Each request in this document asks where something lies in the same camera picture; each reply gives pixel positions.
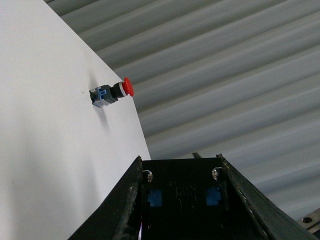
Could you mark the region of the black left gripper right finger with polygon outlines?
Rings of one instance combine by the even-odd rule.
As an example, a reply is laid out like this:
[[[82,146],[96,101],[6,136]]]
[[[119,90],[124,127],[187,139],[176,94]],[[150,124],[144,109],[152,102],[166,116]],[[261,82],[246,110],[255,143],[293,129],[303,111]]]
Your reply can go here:
[[[265,240],[316,240],[317,238],[280,210],[247,178],[245,178],[222,154],[216,156],[222,163],[222,171],[241,199]]]

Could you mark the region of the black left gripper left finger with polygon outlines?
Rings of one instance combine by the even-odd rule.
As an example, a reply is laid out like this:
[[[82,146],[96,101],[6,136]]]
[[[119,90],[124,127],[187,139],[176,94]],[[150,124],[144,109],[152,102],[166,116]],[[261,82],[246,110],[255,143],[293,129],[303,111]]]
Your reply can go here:
[[[102,204],[70,240],[137,240],[141,227],[142,158],[129,166]]]

